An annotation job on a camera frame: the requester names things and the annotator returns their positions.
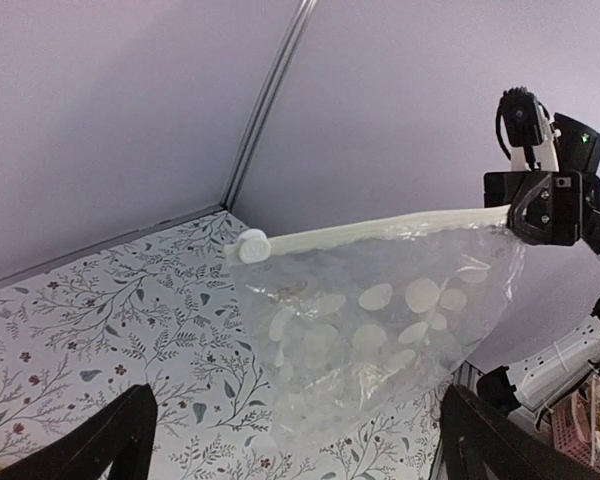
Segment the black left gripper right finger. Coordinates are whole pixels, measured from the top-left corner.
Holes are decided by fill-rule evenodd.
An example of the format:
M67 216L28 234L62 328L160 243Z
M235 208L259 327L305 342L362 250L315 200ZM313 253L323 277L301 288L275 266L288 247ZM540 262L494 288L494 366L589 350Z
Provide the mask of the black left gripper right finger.
M600 474L508 419L516 387L449 387L441 404L443 462L449 479L600 479Z

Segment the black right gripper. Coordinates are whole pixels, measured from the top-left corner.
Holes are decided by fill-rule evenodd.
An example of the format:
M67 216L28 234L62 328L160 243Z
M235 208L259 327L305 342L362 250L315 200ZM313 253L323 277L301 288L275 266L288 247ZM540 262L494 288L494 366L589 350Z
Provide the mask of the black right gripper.
M557 113L559 170L490 172L484 206L507 205L507 227L528 245L572 246L600 253L600 133Z

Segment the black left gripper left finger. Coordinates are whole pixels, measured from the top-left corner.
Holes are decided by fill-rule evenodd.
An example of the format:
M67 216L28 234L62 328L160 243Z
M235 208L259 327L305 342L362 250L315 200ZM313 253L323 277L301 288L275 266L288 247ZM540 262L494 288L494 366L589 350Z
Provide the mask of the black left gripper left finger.
M54 443L0 470L2 480L144 480L158 407L148 384L133 385Z

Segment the clear dotted zip top bag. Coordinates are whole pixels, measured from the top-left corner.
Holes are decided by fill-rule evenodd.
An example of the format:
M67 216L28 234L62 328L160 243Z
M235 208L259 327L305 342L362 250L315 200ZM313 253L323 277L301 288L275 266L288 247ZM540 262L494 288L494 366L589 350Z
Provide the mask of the clear dotted zip top bag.
M447 379L509 306L524 245L508 208L425 211L224 249L241 319L273 383L286 447L350 432L392 396Z

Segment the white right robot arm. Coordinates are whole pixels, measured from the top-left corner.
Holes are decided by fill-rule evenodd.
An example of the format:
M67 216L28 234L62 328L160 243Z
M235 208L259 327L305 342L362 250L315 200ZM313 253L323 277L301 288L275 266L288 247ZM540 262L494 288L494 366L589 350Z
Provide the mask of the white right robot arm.
M562 114L496 113L496 137L508 172L484 176L484 204L506 206L508 229L533 246L584 242L600 262L600 134ZM500 366L477 382L477 393L504 415L543 411L586 368L600 365L600 297L589 318L552 345Z

